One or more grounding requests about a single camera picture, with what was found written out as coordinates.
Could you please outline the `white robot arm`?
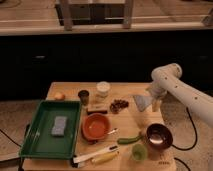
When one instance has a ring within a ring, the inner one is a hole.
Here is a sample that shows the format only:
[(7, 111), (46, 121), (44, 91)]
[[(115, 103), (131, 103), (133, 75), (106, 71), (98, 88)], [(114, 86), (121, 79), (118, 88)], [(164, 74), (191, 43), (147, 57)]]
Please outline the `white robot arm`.
[(150, 95), (162, 99), (167, 92), (187, 106), (206, 124), (213, 127), (213, 97), (185, 84), (180, 80), (182, 68), (177, 63), (157, 67), (151, 72)]

